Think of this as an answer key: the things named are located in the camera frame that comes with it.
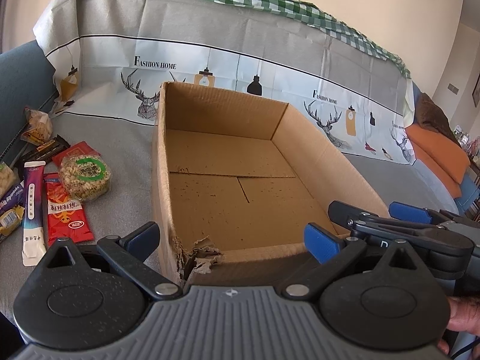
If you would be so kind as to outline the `person's right hand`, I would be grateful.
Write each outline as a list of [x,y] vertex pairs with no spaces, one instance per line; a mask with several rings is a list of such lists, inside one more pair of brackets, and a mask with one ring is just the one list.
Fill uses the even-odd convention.
[[480,305],[474,297],[448,297],[451,315],[447,329],[479,336]]

